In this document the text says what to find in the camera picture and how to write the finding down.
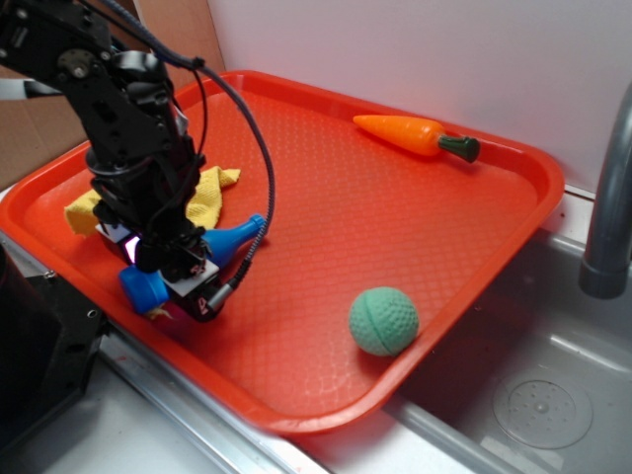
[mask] sink drain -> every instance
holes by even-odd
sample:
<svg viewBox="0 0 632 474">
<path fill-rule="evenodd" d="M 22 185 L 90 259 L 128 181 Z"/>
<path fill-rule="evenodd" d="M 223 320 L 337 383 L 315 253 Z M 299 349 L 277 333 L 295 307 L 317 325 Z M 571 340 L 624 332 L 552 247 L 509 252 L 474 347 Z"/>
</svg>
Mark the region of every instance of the sink drain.
<svg viewBox="0 0 632 474">
<path fill-rule="evenodd" d="M 494 415 L 509 436 L 543 449 L 579 441 L 593 421 L 586 392 L 544 369 L 505 378 L 494 395 Z"/>
</svg>

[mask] tray rim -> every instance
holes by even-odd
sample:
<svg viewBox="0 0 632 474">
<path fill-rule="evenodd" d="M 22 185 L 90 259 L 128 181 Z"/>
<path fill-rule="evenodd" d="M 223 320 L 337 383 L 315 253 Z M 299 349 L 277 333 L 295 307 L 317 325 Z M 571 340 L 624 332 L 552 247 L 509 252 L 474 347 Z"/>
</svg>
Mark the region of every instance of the tray rim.
<svg viewBox="0 0 632 474">
<path fill-rule="evenodd" d="M 354 111 L 354 114 L 357 114 L 358 111 L 366 111 L 367 113 L 373 114 L 406 114 L 415 116 L 415 114 L 410 114 L 405 111 L 377 105 L 362 99 L 289 81 L 261 72 L 240 70 L 226 72 L 223 73 L 222 76 L 238 91 L 249 91 L 263 96 L 270 94 L 269 88 L 276 88 L 276 90 L 278 90 L 278 88 L 282 88 L 283 90 L 289 88 L 292 94 L 305 101 L 307 105 L 307 107 L 305 107 L 306 109 L 325 113 L 329 116 L 333 115 L 340 119 L 349 118 L 351 111 Z M 219 92 L 217 86 L 210 81 L 205 81 L 204 86 L 207 95 Z M 193 106 L 198 97 L 198 86 L 196 84 L 191 84 L 178 93 L 178 100 L 184 109 Z M 324 100 L 328 103 L 337 104 L 337 109 L 335 111 L 327 110 L 327 107 L 323 106 Z M 505 240 L 503 245 L 494 252 L 491 258 L 476 271 L 476 274 L 484 272 L 485 275 L 491 276 L 489 281 L 486 282 L 486 286 L 557 206 L 564 192 L 564 177 L 553 158 L 537 148 L 472 128 L 454 125 L 445 120 L 441 120 L 441 123 L 448 132 L 464 135 L 470 134 L 481 140 L 510 148 L 513 152 L 521 153 L 528 160 L 528 164 L 524 162 L 521 165 L 521 172 L 531 176 L 538 174 L 540 178 L 545 178 L 541 182 L 538 181 L 538 184 L 535 185 L 532 180 L 526 177 L 537 191 L 537 205 L 528 218 Z M 83 171 L 85 166 L 82 157 L 88 146 L 89 143 L 87 142 L 80 144 L 47 165 L 35 170 L 15 185 L 13 189 L 7 193 L 2 202 L 0 202 L 0 227 L 9 237 L 18 242 L 44 265 L 55 269 L 73 285 L 89 294 L 95 303 L 103 306 L 104 302 L 109 305 L 112 304 L 108 298 L 108 293 L 100 289 L 98 285 L 88 278 L 75 274 L 72 270 L 73 266 L 65 262 L 57 254 L 49 252 L 43 242 L 32 238 L 29 232 L 13 219 L 13 215 L 15 215 L 18 208 L 28 208 L 28 206 L 37 200 L 42 189 L 45 188 L 48 191 L 55 187 L 43 186 L 41 181 L 46 180 L 42 180 L 42 176 L 48 176 L 48 180 L 46 181 L 48 183 L 58 181 L 55 180 L 54 177 L 67 179 L 69 176 L 74 176 Z M 481 157 L 481 160 L 492 166 L 507 169 L 507 167 L 502 166 L 503 163 L 498 162 L 498 160 L 489 160 L 483 157 Z M 20 199 L 25 199 L 28 202 L 26 207 L 23 203 L 20 203 Z M 129 336 L 132 336 L 140 342 L 140 344 L 149 348 L 159 357 L 176 367 L 187 379 L 204 390 L 204 392 L 215 396 L 218 400 L 251 423 L 281 435 L 313 434 L 330 431 L 346 425 L 354 420 L 367 416 L 383 405 L 392 393 L 397 390 L 399 384 L 401 384 L 406 376 L 421 362 L 424 355 L 426 355 L 440 340 L 442 335 L 449 331 L 451 326 L 458 321 L 460 314 L 469 307 L 470 302 L 484 290 L 484 288 L 480 287 L 480 284 L 474 284 L 472 279 L 458 291 L 458 297 L 452 298 L 439 312 L 439 314 L 446 312 L 454 316 L 450 318 L 439 317 L 438 314 L 435 316 L 437 320 L 440 319 L 442 321 L 440 328 L 441 334 L 434 335 L 432 333 L 432 331 L 436 331 L 432 322 L 425 329 L 425 334 L 427 335 L 426 339 L 434 340 L 430 348 L 427 345 L 410 346 L 393 360 L 389 367 L 376 380 L 375 384 L 362 396 L 343 408 L 318 416 L 288 416 L 273 410 L 263 403 L 263 401 L 247 392 L 243 387 L 217 372 L 213 367 L 202 363 L 201 360 L 188 352 L 186 348 L 157 331 L 145 318 L 137 316 L 128 318 L 129 321 L 125 321 L 124 325 L 121 325 L 119 321 L 116 321 L 116 324 Z M 129 308 L 123 305 L 118 305 L 115 309 L 117 311 L 130 311 Z M 164 347 L 165 344 L 170 346 L 167 355 L 160 351 L 160 348 Z"/>
</svg>

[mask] metal faucet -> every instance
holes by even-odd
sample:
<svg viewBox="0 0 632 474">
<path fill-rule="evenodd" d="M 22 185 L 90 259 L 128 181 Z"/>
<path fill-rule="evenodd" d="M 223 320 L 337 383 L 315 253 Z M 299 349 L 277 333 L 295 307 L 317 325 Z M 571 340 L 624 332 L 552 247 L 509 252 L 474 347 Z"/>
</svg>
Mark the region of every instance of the metal faucet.
<svg viewBox="0 0 632 474">
<path fill-rule="evenodd" d="M 625 289 L 632 256 L 632 84 L 610 135 L 580 270 L 584 293 L 601 299 Z"/>
</svg>

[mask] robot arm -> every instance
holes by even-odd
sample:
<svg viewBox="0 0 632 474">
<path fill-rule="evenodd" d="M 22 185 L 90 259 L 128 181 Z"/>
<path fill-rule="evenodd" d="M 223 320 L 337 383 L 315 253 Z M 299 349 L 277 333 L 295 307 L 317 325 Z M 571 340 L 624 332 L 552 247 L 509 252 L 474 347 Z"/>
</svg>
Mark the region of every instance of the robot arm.
<svg viewBox="0 0 632 474">
<path fill-rule="evenodd" d="M 92 145 L 86 162 L 101 197 L 95 214 L 140 237 L 139 270 L 177 282 L 203 272 L 209 252 L 204 229 L 185 214 L 204 157 L 187 134 L 164 63 L 115 51 L 106 21 L 72 0 L 0 0 L 0 64 L 66 97 Z M 235 286 L 214 285 L 222 294 Z"/>
</svg>

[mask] sink basin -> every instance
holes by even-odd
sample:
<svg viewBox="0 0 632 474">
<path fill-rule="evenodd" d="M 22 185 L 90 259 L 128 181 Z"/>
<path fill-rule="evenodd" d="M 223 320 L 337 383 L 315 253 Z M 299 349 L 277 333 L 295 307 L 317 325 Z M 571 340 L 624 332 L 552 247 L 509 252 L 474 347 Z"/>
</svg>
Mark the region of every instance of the sink basin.
<svg viewBox="0 0 632 474">
<path fill-rule="evenodd" d="M 399 395 L 508 472 L 629 472 L 632 291 L 585 296 L 582 253 L 538 231 Z"/>
</svg>

